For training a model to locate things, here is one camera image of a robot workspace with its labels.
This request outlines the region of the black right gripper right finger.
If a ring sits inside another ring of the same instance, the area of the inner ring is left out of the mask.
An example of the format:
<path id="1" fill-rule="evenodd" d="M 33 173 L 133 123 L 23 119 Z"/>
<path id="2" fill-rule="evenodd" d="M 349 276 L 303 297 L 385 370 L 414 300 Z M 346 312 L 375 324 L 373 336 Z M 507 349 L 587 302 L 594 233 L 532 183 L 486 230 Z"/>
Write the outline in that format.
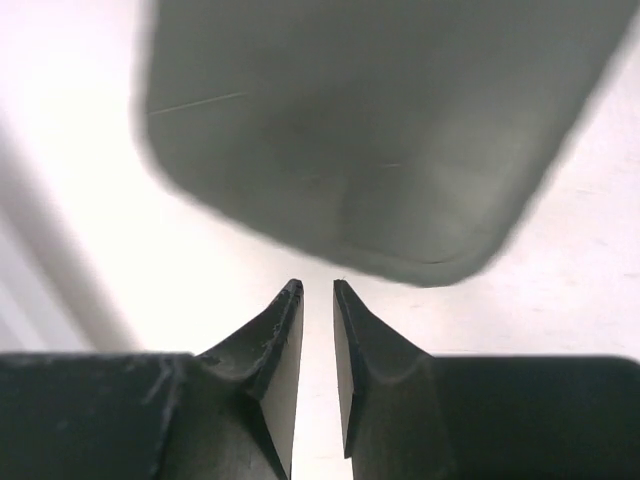
<path id="1" fill-rule="evenodd" d="M 334 284 L 344 455 L 357 479 L 635 479 L 639 366 L 433 356 Z"/>

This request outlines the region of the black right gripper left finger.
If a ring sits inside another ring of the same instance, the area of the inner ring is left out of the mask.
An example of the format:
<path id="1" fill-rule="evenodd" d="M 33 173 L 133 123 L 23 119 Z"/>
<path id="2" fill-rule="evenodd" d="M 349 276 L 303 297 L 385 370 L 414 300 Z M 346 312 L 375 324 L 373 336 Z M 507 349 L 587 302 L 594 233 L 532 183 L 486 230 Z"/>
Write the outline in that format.
<path id="1" fill-rule="evenodd" d="M 2 477 L 289 478 L 303 295 L 199 355 L 3 355 Z"/>

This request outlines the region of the dark green plastic tray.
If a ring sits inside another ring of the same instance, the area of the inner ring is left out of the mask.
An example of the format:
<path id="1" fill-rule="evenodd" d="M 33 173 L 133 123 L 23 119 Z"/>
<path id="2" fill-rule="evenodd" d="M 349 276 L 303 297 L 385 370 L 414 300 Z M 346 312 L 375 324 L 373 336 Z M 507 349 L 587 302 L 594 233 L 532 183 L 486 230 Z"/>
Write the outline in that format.
<path id="1" fill-rule="evenodd" d="M 421 287 L 497 254 L 635 1 L 158 1 L 142 119 L 198 202 Z"/>

